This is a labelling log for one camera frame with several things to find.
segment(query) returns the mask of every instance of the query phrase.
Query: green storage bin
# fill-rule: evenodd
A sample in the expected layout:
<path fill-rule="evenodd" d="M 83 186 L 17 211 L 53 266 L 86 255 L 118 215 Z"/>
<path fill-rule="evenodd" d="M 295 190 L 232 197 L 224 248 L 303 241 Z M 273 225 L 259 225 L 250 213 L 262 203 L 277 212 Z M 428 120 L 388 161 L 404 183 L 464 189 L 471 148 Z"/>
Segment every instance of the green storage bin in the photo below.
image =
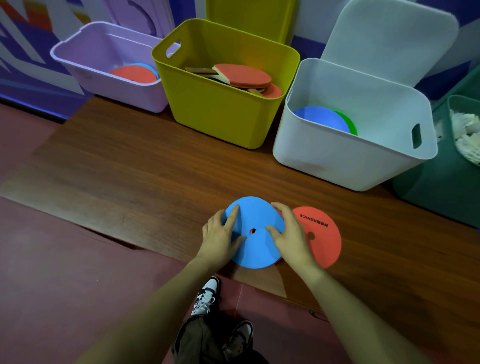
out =
<path fill-rule="evenodd" d="M 476 87 L 468 82 L 463 83 L 464 88 L 457 90 L 480 98 L 479 69 L 470 77 Z M 446 95 L 434 106 L 433 120 L 435 124 L 441 123 L 443 130 L 438 154 L 434 159 L 393 178 L 393 189 L 405 201 L 480 228 L 480 167 L 465 159 L 457 150 L 450 110 L 480 115 L 480 101 Z"/>

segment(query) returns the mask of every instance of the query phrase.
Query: black and white sneaker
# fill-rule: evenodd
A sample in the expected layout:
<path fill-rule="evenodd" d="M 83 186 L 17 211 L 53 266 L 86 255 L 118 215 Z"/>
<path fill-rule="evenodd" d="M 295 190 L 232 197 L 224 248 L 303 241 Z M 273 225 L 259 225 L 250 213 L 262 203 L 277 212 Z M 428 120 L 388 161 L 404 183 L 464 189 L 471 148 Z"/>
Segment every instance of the black and white sneaker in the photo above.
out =
<path fill-rule="evenodd" d="M 197 300 L 193 306 L 192 316 L 208 315 L 214 308 L 218 308 L 220 298 L 221 281 L 217 277 L 210 280 L 198 292 Z"/>
<path fill-rule="evenodd" d="M 244 353 L 252 344 L 253 325 L 250 321 L 240 322 L 233 330 L 228 344 L 223 346 L 223 354 L 227 362 Z"/>

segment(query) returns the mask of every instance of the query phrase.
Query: pants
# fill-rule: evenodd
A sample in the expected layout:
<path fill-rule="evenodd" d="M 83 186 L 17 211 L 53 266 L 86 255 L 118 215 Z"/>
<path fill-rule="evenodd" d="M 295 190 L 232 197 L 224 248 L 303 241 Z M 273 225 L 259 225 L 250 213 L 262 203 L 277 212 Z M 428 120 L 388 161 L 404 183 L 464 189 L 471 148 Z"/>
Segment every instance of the pants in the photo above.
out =
<path fill-rule="evenodd" d="M 218 323 L 209 316 L 192 316 L 181 327 L 172 346 L 175 364 L 225 364 Z M 258 352 L 249 348 L 229 363 L 268 364 Z"/>

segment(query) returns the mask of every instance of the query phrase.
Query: purple storage bin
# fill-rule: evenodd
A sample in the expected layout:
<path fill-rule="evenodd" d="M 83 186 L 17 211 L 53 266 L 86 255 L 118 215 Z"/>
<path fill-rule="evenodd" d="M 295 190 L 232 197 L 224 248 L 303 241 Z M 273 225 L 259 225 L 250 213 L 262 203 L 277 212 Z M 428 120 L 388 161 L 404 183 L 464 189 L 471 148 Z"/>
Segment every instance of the purple storage bin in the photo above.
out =
<path fill-rule="evenodd" d="M 156 69 L 152 49 L 161 38 L 106 22 L 89 23 L 52 48 L 50 55 L 63 64 L 87 91 L 151 112 L 168 105 L 161 80 L 140 84 L 110 74 L 118 67 L 145 63 Z M 169 51 L 180 47 L 174 44 Z"/>

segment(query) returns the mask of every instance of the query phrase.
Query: right hand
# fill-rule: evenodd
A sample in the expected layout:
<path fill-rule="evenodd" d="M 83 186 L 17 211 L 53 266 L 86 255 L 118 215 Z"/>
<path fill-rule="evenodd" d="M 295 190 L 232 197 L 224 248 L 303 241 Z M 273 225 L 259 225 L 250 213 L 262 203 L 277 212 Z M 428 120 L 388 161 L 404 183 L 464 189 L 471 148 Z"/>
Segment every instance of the right hand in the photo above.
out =
<path fill-rule="evenodd" d="M 272 206 L 282 213 L 285 220 L 285 231 L 280 234 L 273 226 L 266 226 L 265 228 L 272 235 L 282 258 L 295 271 L 311 264 L 317 265 L 310 251 L 303 226 L 290 207 L 279 202 L 272 202 Z"/>

